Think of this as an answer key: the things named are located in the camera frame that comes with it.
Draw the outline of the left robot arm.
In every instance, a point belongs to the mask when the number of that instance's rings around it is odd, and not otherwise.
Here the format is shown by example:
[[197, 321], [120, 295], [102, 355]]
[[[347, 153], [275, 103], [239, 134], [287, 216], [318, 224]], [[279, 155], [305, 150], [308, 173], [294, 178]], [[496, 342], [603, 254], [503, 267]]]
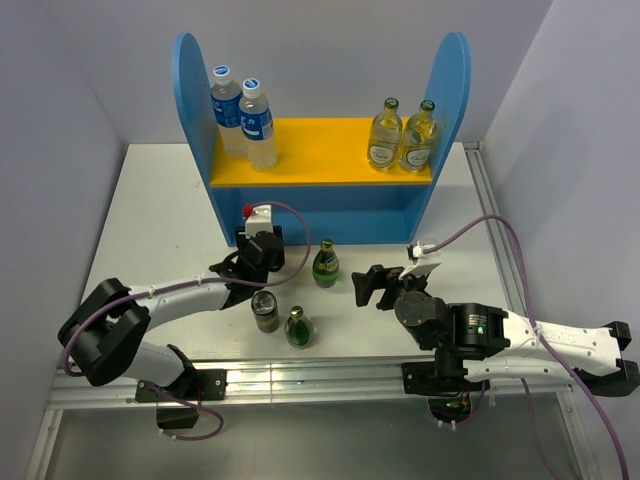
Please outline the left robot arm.
[[199, 387], [191, 360], [176, 346], [147, 343], [147, 331], [203, 311], [232, 308], [263, 288], [284, 265], [282, 228], [250, 236], [236, 230], [238, 250], [209, 267], [185, 289], [159, 285], [127, 287], [117, 278], [102, 281], [60, 328], [57, 338], [93, 386], [119, 377], [156, 384], [172, 399], [186, 399]]

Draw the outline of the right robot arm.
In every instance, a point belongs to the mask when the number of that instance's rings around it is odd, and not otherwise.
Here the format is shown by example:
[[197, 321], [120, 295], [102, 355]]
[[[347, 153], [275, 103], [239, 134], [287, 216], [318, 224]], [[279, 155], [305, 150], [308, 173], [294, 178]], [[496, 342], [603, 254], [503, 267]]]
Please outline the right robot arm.
[[638, 364], [622, 355], [632, 340], [625, 322], [600, 328], [532, 324], [498, 307], [447, 303], [427, 293], [425, 276], [401, 267], [373, 265], [351, 279], [357, 306], [366, 306], [374, 291], [382, 291], [377, 309], [393, 312], [419, 349], [434, 355], [402, 364], [408, 394], [444, 396], [520, 378], [547, 384], [580, 379], [601, 397], [628, 396], [639, 386]]

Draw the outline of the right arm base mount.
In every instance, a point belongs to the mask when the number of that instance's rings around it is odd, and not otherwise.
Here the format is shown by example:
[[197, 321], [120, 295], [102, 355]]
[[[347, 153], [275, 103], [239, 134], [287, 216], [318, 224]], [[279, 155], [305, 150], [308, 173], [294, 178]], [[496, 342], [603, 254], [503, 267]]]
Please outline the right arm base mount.
[[404, 393], [425, 397], [437, 427], [451, 431], [470, 422], [490, 389], [487, 380], [437, 378], [434, 362], [405, 362], [401, 364], [401, 372]]

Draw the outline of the green glass bottle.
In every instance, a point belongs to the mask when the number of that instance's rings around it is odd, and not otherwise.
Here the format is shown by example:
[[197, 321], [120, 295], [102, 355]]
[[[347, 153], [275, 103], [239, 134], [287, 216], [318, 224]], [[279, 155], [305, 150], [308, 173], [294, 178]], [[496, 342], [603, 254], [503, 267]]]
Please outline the green glass bottle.
[[284, 331], [287, 341], [294, 348], [306, 349], [312, 344], [314, 327], [299, 305], [291, 308]]
[[333, 241], [329, 238], [323, 239], [312, 265], [316, 284], [321, 288], [334, 286], [339, 276], [339, 268], [339, 259], [335, 253]]

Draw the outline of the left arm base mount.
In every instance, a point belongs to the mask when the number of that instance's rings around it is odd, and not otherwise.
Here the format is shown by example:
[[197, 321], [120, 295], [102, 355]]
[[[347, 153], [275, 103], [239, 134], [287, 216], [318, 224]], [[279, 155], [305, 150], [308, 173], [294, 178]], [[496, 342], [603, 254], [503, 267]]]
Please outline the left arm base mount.
[[148, 381], [139, 381], [134, 401], [137, 404], [154, 404], [157, 426], [182, 434], [196, 426], [205, 402], [225, 398], [226, 386], [225, 369], [196, 369], [170, 387], [154, 387]]

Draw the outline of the green glass bottle front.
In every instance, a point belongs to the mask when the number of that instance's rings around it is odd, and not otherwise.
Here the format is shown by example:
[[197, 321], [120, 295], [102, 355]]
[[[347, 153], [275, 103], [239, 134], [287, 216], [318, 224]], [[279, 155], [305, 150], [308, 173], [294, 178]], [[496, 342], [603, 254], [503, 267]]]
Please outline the green glass bottle front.
[[291, 308], [284, 331], [287, 341], [294, 348], [306, 349], [312, 344], [314, 327], [299, 305]]

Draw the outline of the Pocari bottle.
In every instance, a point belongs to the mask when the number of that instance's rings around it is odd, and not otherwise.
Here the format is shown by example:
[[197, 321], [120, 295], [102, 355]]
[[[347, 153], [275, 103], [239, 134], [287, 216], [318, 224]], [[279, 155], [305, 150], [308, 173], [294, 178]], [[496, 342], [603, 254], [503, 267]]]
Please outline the Pocari bottle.
[[278, 163], [274, 122], [269, 101], [258, 79], [247, 78], [242, 82], [239, 112], [251, 167], [257, 171], [273, 169]]
[[244, 158], [247, 147], [240, 121], [241, 87], [226, 65], [216, 66], [213, 77], [210, 95], [224, 150], [232, 158]]

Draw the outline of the dark can front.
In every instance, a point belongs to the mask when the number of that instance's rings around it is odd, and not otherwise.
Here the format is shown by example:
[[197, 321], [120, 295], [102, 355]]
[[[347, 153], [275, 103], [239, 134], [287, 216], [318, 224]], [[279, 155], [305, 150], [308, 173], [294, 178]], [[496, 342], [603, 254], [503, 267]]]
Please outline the dark can front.
[[279, 327], [278, 303], [274, 294], [261, 290], [251, 299], [251, 311], [258, 329], [263, 333], [273, 333]]

